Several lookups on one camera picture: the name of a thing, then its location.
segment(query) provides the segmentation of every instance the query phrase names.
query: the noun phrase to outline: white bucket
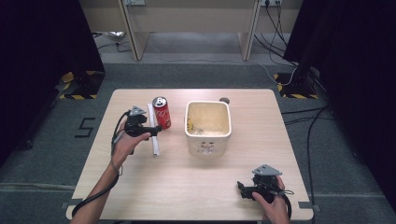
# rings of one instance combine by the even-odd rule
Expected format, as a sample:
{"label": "white bucket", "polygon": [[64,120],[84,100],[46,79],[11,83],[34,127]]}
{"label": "white bucket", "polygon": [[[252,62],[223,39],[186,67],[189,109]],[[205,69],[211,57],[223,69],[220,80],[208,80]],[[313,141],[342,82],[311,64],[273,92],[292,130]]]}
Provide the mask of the white bucket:
{"label": "white bucket", "polygon": [[184,126],[191,155],[221,156],[232,130],[230,108],[219,101],[191,101],[187,104]]}

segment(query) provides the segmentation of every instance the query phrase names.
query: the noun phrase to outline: electrical socket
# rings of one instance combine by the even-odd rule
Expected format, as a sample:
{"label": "electrical socket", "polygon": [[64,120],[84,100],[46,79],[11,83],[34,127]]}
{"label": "electrical socket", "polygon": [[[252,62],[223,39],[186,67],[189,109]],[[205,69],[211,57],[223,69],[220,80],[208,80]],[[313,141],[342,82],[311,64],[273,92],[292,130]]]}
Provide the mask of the electrical socket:
{"label": "electrical socket", "polygon": [[145,0],[124,0],[126,6],[144,6]]}
{"label": "electrical socket", "polygon": [[[262,7],[265,7],[265,1],[266,0],[262,0]],[[268,1],[270,2],[268,7],[282,6],[282,0],[268,0]]]}

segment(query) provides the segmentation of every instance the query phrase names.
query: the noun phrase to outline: red soda can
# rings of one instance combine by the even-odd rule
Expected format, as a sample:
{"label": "red soda can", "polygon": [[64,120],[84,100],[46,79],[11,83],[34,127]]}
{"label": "red soda can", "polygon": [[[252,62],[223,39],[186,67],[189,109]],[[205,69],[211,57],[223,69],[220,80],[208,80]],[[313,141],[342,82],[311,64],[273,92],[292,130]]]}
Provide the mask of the red soda can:
{"label": "red soda can", "polygon": [[152,101],[157,124],[162,126],[163,129],[168,129],[171,126],[171,116],[169,114],[168,102],[165,97],[158,96]]}

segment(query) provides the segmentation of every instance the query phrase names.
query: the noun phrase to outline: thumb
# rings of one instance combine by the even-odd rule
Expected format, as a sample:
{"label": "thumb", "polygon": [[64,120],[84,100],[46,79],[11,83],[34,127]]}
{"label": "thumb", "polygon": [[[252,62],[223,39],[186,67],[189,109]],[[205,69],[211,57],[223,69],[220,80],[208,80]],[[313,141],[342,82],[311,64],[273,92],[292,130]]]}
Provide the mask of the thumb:
{"label": "thumb", "polygon": [[150,137],[151,137],[151,133],[142,133],[139,136],[137,136],[136,138],[139,142],[141,142],[141,141],[144,141]]}
{"label": "thumb", "polygon": [[251,193],[251,195],[257,202],[259,202],[262,205],[264,209],[270,206],[270,204],[267,201],[265,201],[265,199],[258,192],[253,192]]}

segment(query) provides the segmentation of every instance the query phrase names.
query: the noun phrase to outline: gray carpet floor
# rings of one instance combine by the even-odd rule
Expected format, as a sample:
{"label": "gray carpet floor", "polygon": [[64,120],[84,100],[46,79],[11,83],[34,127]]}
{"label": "gray carpet floor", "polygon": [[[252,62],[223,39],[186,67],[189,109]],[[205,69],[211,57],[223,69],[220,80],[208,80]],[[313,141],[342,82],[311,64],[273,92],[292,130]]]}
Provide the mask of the gray carpet floor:
{"label": "gray carpet floor", "polygon": [[[32,139],[34,147],[14,151],[0,169],[0,223],[68,223],[63,203],[72,197],[111,93],[116,89],[271,89],[282,113],[329,103],[325,97],[316,100],[281,97],[268,76],[291,72],[292,68],[275,65],[266,68],[268,74],[253,64],[106,63],[105,79],[97,98],[57,100]],[[311,199],[307,135],[313,120],[294,120],[311,118],[315,113],[283,115]],[[93,118],[85,122],[93,127],[91,135],[76,138],[87,133],[78,129],[84,118]],[[330,109],[313,125],[309,146],[313,196],[320,207],[315,213],[316,223],[396,223],[394,211],[368,168],[354,156]]]}

